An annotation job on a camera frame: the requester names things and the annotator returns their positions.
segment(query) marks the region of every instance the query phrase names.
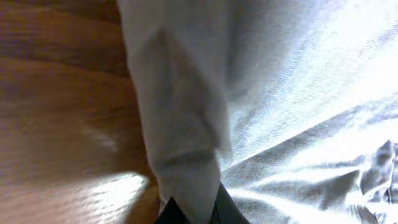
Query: white fabric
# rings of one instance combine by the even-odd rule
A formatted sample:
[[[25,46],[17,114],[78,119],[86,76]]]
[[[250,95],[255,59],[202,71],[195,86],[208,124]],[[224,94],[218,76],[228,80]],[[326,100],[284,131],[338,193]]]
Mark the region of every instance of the white fabric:
[[[398,222],[397,0],[119,9],[150,166],[192,223],[220,178],[251,223]]]

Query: cloth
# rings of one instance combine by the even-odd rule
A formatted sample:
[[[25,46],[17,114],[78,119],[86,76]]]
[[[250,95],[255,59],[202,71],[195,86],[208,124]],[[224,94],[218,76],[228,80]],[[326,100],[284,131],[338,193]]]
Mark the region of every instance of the cloth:
[[[398,1],[119,0],[164,202],[251,223],[398,222]]]

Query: wood grain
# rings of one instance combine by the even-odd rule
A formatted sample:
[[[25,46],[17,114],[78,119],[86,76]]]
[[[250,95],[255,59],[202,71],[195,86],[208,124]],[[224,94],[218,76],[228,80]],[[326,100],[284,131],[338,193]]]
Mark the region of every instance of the wood grain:
[[[114,1],[0,2],[0,127],[0,223],[156,219]]]

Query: wooden table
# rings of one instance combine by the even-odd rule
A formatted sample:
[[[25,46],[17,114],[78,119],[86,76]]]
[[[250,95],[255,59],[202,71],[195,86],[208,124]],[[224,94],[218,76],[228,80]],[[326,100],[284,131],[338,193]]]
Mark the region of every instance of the wooden table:
[[[0,2],[0,223],[153,223],[114,1]]]

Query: black pointed object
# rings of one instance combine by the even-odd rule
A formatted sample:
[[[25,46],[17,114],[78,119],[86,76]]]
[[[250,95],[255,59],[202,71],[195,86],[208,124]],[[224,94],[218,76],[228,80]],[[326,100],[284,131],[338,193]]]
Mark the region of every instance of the black pointed object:
[[[171,198],[159,215],[155,224],[189,224],[190,222]],[[235,206],[232,198],[222,184],[218,189],[213,214],[210,224],[249,224],[245,217]]]

